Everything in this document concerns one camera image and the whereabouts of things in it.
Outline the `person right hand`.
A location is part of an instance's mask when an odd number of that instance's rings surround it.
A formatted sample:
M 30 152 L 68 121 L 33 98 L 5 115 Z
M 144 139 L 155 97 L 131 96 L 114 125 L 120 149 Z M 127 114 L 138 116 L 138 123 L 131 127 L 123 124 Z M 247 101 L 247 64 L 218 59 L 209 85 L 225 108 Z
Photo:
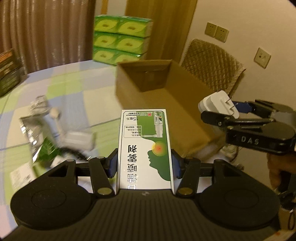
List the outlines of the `person right hand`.
M 295 155 L 277 156 L 267 154 L 267 166 L 269 169 L 269 180 L 273 189 L 281 184 L 280 173 L 282 171 L 291 174 L 296 173 L 296 157 Z

